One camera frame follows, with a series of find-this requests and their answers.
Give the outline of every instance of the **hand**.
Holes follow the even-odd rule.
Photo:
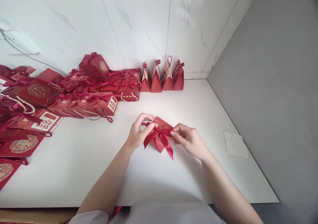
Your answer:
[[[154,118],[155,116],[153,115],[141,113],[138,116],[137,120],[132,124],[132,127],[129,132],[129,136],[124,145],[130,148],[133,148],[134,150],[137,149],[143,143],[143,141],[145,140],[149,132],[152,131],[155,124],[151,123],[143,131],[141,131],[140,127],[142,125],[146,125],[144,121],[152,121]]]
[[[186,125],[179,123],[170,132],[172,135],[172,141],[175,145],[181,144],[185,150],[193,157],[199,160],[208,158],[211,151],[202,140],[199,132]]]

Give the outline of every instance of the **black cable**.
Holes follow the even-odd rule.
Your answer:
[[[21,50],[19,50],[18,48],[16,48],[14,45],[12,45],[12,44],[9,42],[8,37],[7,37],[6,34],[4,33],[4,30],[1,29],[1,28],[0,28],[0,33],[2,34],[3,38],[7,41],[7,43],[8,43],[9,45],[11,45],[13,48],[15,48],[16,50],[18,50],[20,53],[24,54],[25,56],[29,57],[29,58],[32,59],[32,60],[35,60],[35,61],[37,61],[37,62],[39,62],[39,63],[41,63],[41,64],[45,64],[45,65],[49,66],[50,68],[52,68],[52,69],[54,69],[54,70],[57,70],[57,71],[59,71],[61,74],[63,74],[64,76],[66,76],[66,74],[65,74],[63,71],[59,70],[58,68],[55,68],[55,67],[53,67],[53,66],[51,66],[51,65],[48,65],[48,64],[46,64],[46,63],[44,63],[44,62],[41,62],[41,61],[39,61],[39,60],[36,60],[36,59],[30,57],[29,55],[23,53],[23,52],[22,52]]]

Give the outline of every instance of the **gold rope handle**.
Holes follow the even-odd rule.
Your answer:
[[[83,111],[84,111],[84,112],[89,112],[89,113],[92,113],[92,114],[95,114],[95,115],[98,115],[98,114],[95,113],[95,112],[91,112],[91,111],[87,111],[87,110],[83,110]],[[100,118],[102,118],[100,115],[98,115],[99,118],[97,118],[97,119],[91,119],[91,118],[89,118],[89,117],[87,117],[87,116],[85,116],[85,115],[79,113],[79,112],[78,112],[77,110],[75,110],[75,109],[74,109],[74,112],[75,112],[76,114],[78,114],[79,116],[85,117],[85,118],[87,118],[88,120],[91,120],[91,121],[96,121],[96,120],[99,120]]]
[[[132,96],[136,99],[136,101],[126,101],[125,99],[123,99],[123,92],[122,94],[120,95],[120,98],[124,101],[124,102],[137,102],[138,101],[138,98],[132,93]]]
[[[12,98],[12,97],[10,97],[9,95],[4,95],[4,96],[6,96],[7,98],[9,98],[10,100],[12,100],[12,101],[15,101],[15,102],[17,102],[21,107],[23,107],[23,109],[24,109],[24,114],[31,114],[31,113],[34,113],[35,112],[35,108],[34,108],[34,106],[32,106],[30,103],[27,103],[26,101],[24,101],[21,97],[19,97],[19,96],[17,96],[17,99],[14,99],[14,98]],[[27,112],[27,108],[22,104],[22,103],[25,103],[25,104],[27,104],[28,106],[30,106],[31,108],[32,108],[32,111],[31,112]]]

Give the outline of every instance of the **white sleeve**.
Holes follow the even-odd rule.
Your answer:
[[[69,224],[108,224],[108,214],[100,210],[83,212],[74,216]]]

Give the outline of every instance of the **white countertop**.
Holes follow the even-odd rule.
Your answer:
[[[113,123],[64,118],[0,191],[0,208],[78,207],[125,142],[141,113],[175,126],[195,127],[236,186],[251,203],[279,202],[263,173],[249,158],[226,151],[224,131],[238,134],[206,80],[186,80],[183,91],[140,93],[136,103],[120,102]],[[117,205],[143,202],[212,203],[202,166],[181,146],[164,150],[141,145],[133,154]]]

